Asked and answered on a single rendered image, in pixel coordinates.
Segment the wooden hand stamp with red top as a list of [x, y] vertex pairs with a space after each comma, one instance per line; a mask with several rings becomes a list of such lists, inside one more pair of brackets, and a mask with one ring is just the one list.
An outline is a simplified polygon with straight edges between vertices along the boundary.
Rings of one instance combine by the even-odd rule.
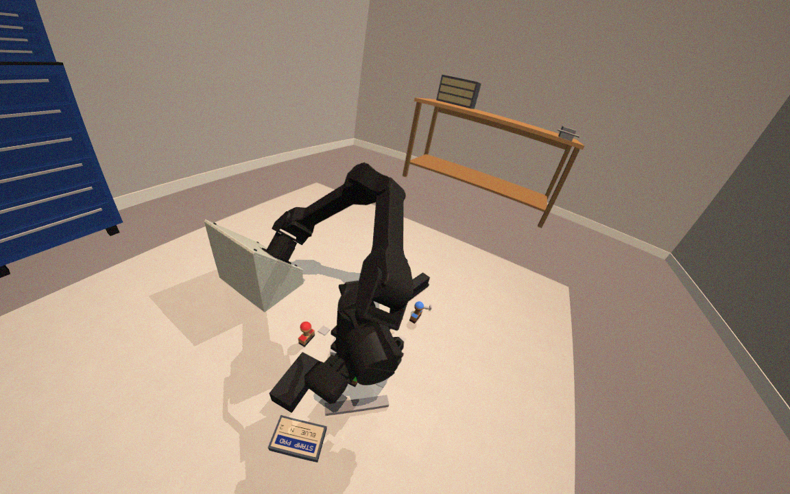
[[310, 322], [302, 322], [299, 329], [303, 331], [301, 336], [298, 338], [298, 344], [307, 345], [313, 337], [315, 337], [315, 329], [311, 328]]

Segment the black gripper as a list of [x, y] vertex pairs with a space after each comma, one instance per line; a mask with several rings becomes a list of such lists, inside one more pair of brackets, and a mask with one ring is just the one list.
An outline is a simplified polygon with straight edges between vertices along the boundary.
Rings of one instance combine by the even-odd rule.
[[341, 397], [355, 378], [345, 338], [338, 333], [336, 326], [331, 329], [331, 335], [336, 338], [331, 349], [336, 354], [331, 354], [325, 362], [317, 362], [304, 376], [305, 387], [330, 404]]

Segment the wooden hand stamp with blue top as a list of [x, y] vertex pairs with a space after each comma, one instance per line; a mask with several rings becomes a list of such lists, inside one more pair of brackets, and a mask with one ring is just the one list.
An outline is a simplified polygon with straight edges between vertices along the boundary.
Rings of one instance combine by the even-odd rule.
[[411, 315], [411, 317], [409, 319], [409, 321], [411, 321], [413, 323], [415, 323], [417, 321], [417, 319], [419, 319], [419, 317], [421, 315], [421, 312], [423, 310], [423, 307], [424, 307], [424, 303], [422, 301], [416, 301], [414, 307], [415, 307], [415, 312], [413, 313], [413, 315]]

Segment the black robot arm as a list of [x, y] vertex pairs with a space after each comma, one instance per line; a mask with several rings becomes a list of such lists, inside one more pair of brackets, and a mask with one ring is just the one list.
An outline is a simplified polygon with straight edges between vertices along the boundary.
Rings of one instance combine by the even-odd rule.
[[[405, 342], [393, 337], [390, 329], [399, 330], [414, 292], [403, 250], [405, 197], [405, 190], [391, 177], [367, 163], [355, 165], [341, 187], [306, 209], [295, 207], [283, 213], [272, 227], [276, 233], [267, 250], [261, 248], [291, 265], [289, 258], [297, 243], [303, 245], [316, 224], [353, 205], [376, 203], [371, 253], [363, 260], [359, 281], [339, 284], [337, 308], [337, 331], [345, 338], [358, 384], [365, 386], [391, 377], [404, 356]], [[390, 312], [375, 307], [374, 301]]]

